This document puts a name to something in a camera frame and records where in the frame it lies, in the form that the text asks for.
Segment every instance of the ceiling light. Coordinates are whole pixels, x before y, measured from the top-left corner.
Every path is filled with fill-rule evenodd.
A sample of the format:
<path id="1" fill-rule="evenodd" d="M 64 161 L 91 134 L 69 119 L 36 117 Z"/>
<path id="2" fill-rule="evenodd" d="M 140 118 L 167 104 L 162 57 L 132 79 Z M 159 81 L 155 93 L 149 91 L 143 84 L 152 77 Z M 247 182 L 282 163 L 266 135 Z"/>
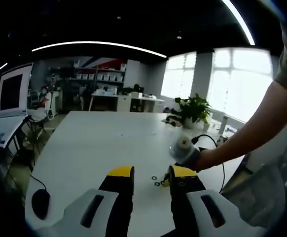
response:
<path id="1" fill-rule="evenodd" d="M 2 68 L 4 68 L 6 65 L 7 65 L 7 63 L 3 64 L 3 65 L 0 67 L 0 70 L 1 70 Z"/>
<path id="2" fill-rule="evenodd" d="M 250 45 L 255 45 L 255 42 L 253 40 L 253 37 L 246 25 L 246 23 L 244 22 L 242 16 L 240 15 L 240 13 L 238 12 L 238 10 L 236 9 L 236 7 L 232 4 L 232 2 L 230 0 L 222 0 L 223 3 L 229 8 L 229 10 L 231 11 L 231 13 L 234 15 L 234 17 L 237 19 L 237 21 L 239 22 L 244 34 L 246 34 L 246 37 L 250 43 Z"/>
<path id="3" fill-rule="evenodd" d="M 113 46 L 119 46 L 119 47 L 125 47 L 125 48 L 131 48 L 131 49 L 135 49 L 135 50 L 140 50 L 140 51 L 143 51 L 143 52 L 146 52 L 146 53 L 151 53 L 151 54 L 163 57 L 163 58 L 167 57 L 167 56 L 165 56 L 163 54 L 156 53 L 156 52 L 144 49 L 144 48 L 134 47 L 134 46 L 121 44 L 121 43 L 110 43 L 110 42 L 101 42 L 101 41 L 73 41 L 73 42 L 55 43 L 55 44 L 50 44 L 50 45 L 46 45 L 46 46 L 43 46 L 43 47 L 32 49 L 32 52 L 40 50 L 40 49 L 44 49 L 44 48 L 54 47 L 54 46 L 60 46 L 60 45 L 66 45 L 66 44 L 78 44 L 78 43 L 93 43 L 93 44 L 113 45 Z"/>

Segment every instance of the potted plant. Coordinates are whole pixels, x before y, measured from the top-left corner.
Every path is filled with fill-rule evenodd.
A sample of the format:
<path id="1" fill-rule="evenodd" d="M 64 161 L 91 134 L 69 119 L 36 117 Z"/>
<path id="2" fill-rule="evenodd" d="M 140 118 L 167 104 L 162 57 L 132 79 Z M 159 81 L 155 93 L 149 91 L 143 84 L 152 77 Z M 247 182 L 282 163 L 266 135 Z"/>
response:
<path id="1" fill-rule="evenodd" d="M 171 114 L 166 118 L 166 123 L 177 126 L 176 121 L 186 128 L 192 128 L 196 122 L 204 121 L 208 123 L 207 117 L 210 114 L 210 105 L 207 100 L 199 97 L 189 97 L 188 99 L 175 98 L 179 104 L 179 110 L 171 109 Z"/>

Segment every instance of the green leaves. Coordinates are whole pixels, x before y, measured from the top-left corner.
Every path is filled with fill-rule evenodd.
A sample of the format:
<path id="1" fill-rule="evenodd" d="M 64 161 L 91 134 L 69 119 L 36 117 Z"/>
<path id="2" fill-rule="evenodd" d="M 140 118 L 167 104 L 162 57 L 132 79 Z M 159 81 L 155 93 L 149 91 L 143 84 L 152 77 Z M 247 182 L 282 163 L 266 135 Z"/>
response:
<path id="1" fill-rule="evenodd" d="M 168 118 L 171 117 L 171 119 L 178 120 L 181 124 L 184 124 L 187 118 L 192 118 L 192 122 L 202 120 L 207 123 L 207 116 L 210 114 L 210 105 L 207 100 L 202 99 L 198 94 L 188 99 L 177 97 L 175 98 L 175 102 L 179 104 L 179 110 L 171 109 L 172 116 L 168 116 Z"/>

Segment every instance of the mouse cable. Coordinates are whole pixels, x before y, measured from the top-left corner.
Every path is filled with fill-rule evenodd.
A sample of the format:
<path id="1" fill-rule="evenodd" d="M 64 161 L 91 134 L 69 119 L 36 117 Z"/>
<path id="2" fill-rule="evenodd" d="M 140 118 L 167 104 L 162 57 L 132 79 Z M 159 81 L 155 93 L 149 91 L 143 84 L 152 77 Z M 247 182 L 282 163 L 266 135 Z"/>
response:
<path id="1" fill-rule="evenodd" d="M 40 182 L 41 184 L 43 184 L 45 190 L 47 190 L 46 186 L 44 185 L 44 183 L 43 183 L 42 181 L 40 181 L 39 179 L 35 178 L 33 175 L 31 175 L 31 177 L 32 177 L 33 179 L 35 179 L 36 181 Z"/>
<path id="2" fill-rule="evenodd" d="M 200 137 L 209 137 L 209 138 L 214 142 L 216 148 L 218 147 L 218 146 L 217 146 L 217 143 L 215 142 L 215 140 L 214 140 L 210 135 L 207 135 L 207 134 L 201 134 L 201 135 L 199 135 L 199 136 L 197 136 L 197 137 L 194 137 L 194 138 L 191 140 L 192 143 L 195 145 L 195 144 L 198 142 L 198 140 L 199 140 Z M 222 180 L 222 186 L 221 186 L 221 188 L 220 188 L 219 193 L 221 193 L 221 191 L 222 191 L 222 189 L 223 189 L 224 181 L 225 181 L 225 178 L 226 178 L 225 171 L 224 171 L 224 164 L 223 164 L 223 163 L 222 163 L 222 171 L 223 171 L 223 180 Z"/>

